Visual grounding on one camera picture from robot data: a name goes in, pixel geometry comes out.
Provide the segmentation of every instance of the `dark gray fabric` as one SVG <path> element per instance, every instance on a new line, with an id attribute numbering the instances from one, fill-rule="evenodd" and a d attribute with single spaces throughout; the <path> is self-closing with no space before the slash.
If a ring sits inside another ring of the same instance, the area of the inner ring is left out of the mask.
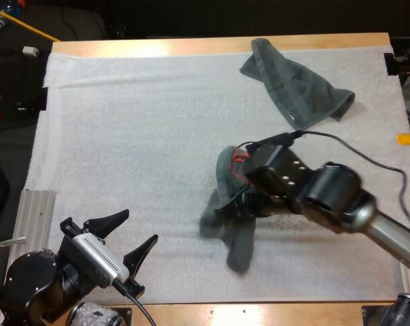
<path id="1" fill-rule="evenodd" d="M 334 88 L 317 73 L 283 57 L 266 39 L 252 41 L 253 55 L 240 72 L 264 83 L 281 114 L 295 130 L 331 116 L 339 121 L 355 94 Z"/>
<path id="2" fill-rule="evenodd" d="M 217 160 L 215 189 L 200 217 L 200 235 L 204 238 L 220 238 L 228 247 L 227 265 L 235 272 L 244 273 L 250 266 L 253 255 L 253 235 L 255 219 L 216 216 L 215 209 L 227 204 L 244 184 L 228 169 L 231 155 L 235 147 L 224 149 Z M 234 163 L 233 169 L 239 173 L 241 163 Z"/>

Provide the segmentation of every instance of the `white plastic part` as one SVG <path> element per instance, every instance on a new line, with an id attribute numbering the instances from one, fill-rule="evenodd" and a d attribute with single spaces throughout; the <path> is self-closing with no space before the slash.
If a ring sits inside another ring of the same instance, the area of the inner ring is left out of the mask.
<path id="1" fill-rule="evenodd" d="M 35 58 L 39 56 L 39 50 L 32 46 L 24 46 L 22 48 L 22 53 L 25 54 L 26 56 L 33 56 Z"/>

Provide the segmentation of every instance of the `white foam sheet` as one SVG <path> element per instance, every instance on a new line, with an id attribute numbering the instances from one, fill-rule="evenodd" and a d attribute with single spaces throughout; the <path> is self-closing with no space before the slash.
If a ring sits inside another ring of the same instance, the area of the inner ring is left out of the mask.
<path id="1" fill-rule="evenodd" d="M 331 132 L 373 159 L 409 174 L 410 147 L 395 134 L 409 129 L 397 77 L 383 59 L 389 47 L 284 52 L 356 93 Z M 215 163 L 228 145 L 291 131 L 262 83 L 238 69 L 250 54 L 176 58 L 84 59 L 52 54 L 26 187 L 57 191 L 49 248 L 59 223 L 82 224 L 130 209 L 107 241 L 122 256 L 159 234 L 137 281 L 144 303 L 265 300 L 391 300 L 400 291 L 396 261 L 363 235 L 335 235 L 304 217 L 257 222 L 249 271 L 226 266 L 220 240 L 199 237 L 199 218 L 213 188 Z M 308 136 L 293 150 L 312 168 L 332 160 L 360 173 L 379 207 L 404 221 L 401 177 L 372 166 L 333 140 Z M 112 289 L 90 295 L 126 302 Z"/>

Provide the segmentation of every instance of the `black cable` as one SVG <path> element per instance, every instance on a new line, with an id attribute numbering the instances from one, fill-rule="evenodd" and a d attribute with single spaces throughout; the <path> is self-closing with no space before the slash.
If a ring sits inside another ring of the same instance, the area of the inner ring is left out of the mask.
<path id="1" fill-rule="evenodd" d="M 137 306 L 137 308 L 143 313 L 143 315 L 147 318 L 149 321 L 149 324 L 151 326 L 157 326 L 155 324 L 155 321 L 153 321 L 151 315 L 147 312 L 146 308 L 139 302 L 135 297 L 133 297 L 130 292 L 128 291 L 128 288 L 118 279 L 115 278 L 113 281 L 113 286 L 115 289 L 117 289 L 124 297 L 127 297 L 129 300 L 132 301 L 133 304 Z"/>
<path id="2" fill-rule="evenodd" d="M 315 134 L 317 136 L 323 136 L 323 137 L 328 137 L 328 138 L 335 139 L 336 141 L 339 141 L 342 145 L 347 147 L 350 151 L 353 151 L 354 153 L 356 153 L 360 157 L 364 158 L 366 161 L 368 161 L 368 162 L 370 162 L 370 163 L 372 163 L 372 164 L 374 164 L 374 165 L 376 165 L 380 168 L 384 168 L 386 170 L 394 171 L 394 172 L 397 172 L 397 173 L 401 174 L 403 176 L 403 186 L 401 187 L 401 191 L 400 191 L 400 194 L 398 195 L 398 198 L 399 198 L 401 210 L 403 211 L 405 217 L 410 222 L 410 212 L 407 209 L 406 204 L 404 203 L 404 193 L 406 192 L 406 188 L 407 188 L 407 175 L 406 175 L 406 172 L 404 172 L 400 168 L 394 168 L 393 166 L 387 166 L 385 164 L 376 162 L 372 158 L 366 156 L 365 154 L 359 152 L 357 149 L 355 149 L 352 146 L 348 145 L 345 141 L 340 139 L 338 136 L 335 136 L 334 134 L 327 134 L 325 132 L 316 132 L 316 131 L 302 131 L 301 134 Z"/>
<path id="3" fill-rule="evenodd" d="M 64 6 L 62 6 L 61 14 L 63 24 L 67 25 L 71 32 L 74 34 L 75 40 L 78 41 L 78 34 L 77 31 L 64 19 Z"/>

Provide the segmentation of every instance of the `yellow connector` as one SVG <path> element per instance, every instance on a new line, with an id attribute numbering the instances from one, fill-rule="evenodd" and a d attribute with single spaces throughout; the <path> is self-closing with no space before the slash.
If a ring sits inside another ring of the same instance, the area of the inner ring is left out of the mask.
<path id="1" fill-rule="evenodd" d="M 399 145 L 410 145 L 410 134 L 397 134 L 396 142 Z"/>

